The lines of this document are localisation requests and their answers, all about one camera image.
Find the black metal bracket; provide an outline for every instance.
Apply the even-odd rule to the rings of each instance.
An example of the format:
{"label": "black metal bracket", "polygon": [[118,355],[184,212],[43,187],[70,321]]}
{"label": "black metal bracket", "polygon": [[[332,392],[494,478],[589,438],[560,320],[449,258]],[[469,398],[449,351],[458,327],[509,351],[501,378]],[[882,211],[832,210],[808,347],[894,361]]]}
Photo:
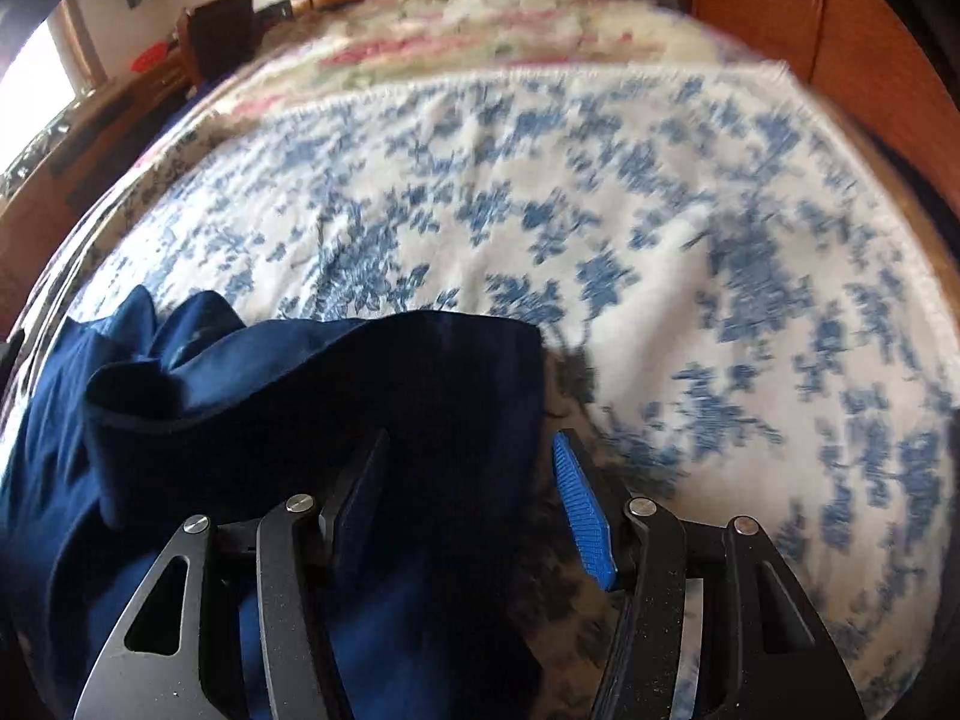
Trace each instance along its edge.
{"label": "black metal bracket", "polygon": [[366,436],[330,490],[292,495],[261,519],[176,529],[133,594],[80,695],[76,720],[248,720],[236,608],[222,574],[256,561],[260,644],[274,720],[352,720],[309,571],[321,584],[359,562],[387,466]]}
{"label": "black metal bracket", "polygon": [[[617,574],[611,588],[626,595],[593,720],[669,719],[688,578],[704,581],[695,718],[863,720],[823,621],[755,519],[735,517],[724,528],[680,520],[602,474],[573,431],[558,440],[558,477],[572,453],[589,504],[606,519],[607,565]],[[586,494],[565,496],[571,522],[584,518],[582,509],[570,512],[577,493]]]}

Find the dark blue cloth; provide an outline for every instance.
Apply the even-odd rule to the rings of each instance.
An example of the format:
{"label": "dark blue cloth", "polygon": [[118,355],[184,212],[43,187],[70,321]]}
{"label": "dark blue cloth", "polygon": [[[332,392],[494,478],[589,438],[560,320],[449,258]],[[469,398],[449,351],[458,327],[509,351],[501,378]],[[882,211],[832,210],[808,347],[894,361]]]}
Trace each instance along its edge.
{"label": "dark blue cloth", "polygon": [[150,151],[150,149],[154,147],[154,143],[156,143],[160,138],[173,129],[184,116],[202,103],[209,96],[209,94],[221,83],[227,80],[228,77],[229,74],[226,74],[225,76],[220,76],[219,79],[214,79],[213,81],[203,81],[203,83],[197,87],[196,93],[194,93],[193,97],[189,98],[189,100],[184,103],[183,107],[179,108],[173,116],[163,123],[163,127],[160,127],[160,132],[155,134],[152,141],[150,141],[150,143],[147,145],[147,148],[143,149],[143,152],[146,153],[147,151]]}
{"label": "dark blue cloth", "polygon": [[[67,322],[0,487],[0,587],[43,698],[72,713],[186,517],[261,517],[382,427],[359,575],[325,596],[356,717],[520,716],[538,671],[503,599],[543,389],[538,330],[494,317],[244,327],[200,293],[159,324],[137,288],[110,319]],[[267,717],[258,635],[248,593],[248,702]]]}

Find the bedspread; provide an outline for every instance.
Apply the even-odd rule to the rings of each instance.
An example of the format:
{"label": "bedspread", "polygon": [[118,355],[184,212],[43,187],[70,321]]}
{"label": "bedspread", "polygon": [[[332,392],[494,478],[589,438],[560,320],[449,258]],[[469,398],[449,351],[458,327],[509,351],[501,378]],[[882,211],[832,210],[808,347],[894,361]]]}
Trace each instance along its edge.
{"label": "bedspread", "polygon": [[[372,71],[366,38],[332,17],[320,37],[269,50],[45,271],[20,320],[32,355],[3,446],[67,307],[108,314],[138,283],[161,310],[218,290],[245,322],[412,309],[534,322],[550,350],[549,430],[576,427],[679,517],[756,517],[882,716],[923,663],[939,597],[952,318],[882,186],[784,68],[709,66],[730,58],[712,36],[621,5],[635,33],[678,23],[696,47],[680,58],[701,63],[667,63],[661,47],[645,65],[414,73],[392,47]],[[440,69],[471,23],[440,30]],[[347,49],[346,69],[318,64]],[[395,74],[426,77],[373,85]],[[579,567],[546,456],[522,536],[514,608],[544,664],[536,716],[579,717],[616,610]],[[691,618],[696,605],[692,587]],[[692,703],[693,628],[676,717]]]}

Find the blue gripper pad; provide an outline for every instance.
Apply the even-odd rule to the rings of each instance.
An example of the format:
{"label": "blue gripper pad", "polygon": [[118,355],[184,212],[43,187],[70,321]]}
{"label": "blue gripper pad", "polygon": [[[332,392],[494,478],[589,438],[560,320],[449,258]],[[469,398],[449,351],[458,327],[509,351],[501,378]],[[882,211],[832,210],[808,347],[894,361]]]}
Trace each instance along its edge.
{"label": "blue gripper pad", "polygon": [[570,442],[562,433],[553,437],[553,471],[584,569],[601,589],[611,590],[616,582],[616,564],[611,549],[610,524],[587,483]]}

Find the bed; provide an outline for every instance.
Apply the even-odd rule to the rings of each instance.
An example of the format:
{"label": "bed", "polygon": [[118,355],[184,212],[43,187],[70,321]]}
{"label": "bed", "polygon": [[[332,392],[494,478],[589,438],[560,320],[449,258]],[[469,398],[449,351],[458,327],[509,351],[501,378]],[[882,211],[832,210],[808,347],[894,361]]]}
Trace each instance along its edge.
{"label": "bed", "polygon": [[[679,517],[752,514],[871,718],[925,660],[952,531],[952,258],[786,66],[644,0],[364,0],[305,13],[193,108],[45,269],[0,457],[64,317],[144,284],[245,322],[429,309],[539,325],[545,430]],[[586,715],[616,609],[544,452],[515,622],[538,718]],[[674,716],[689,717],[698,589]]]}

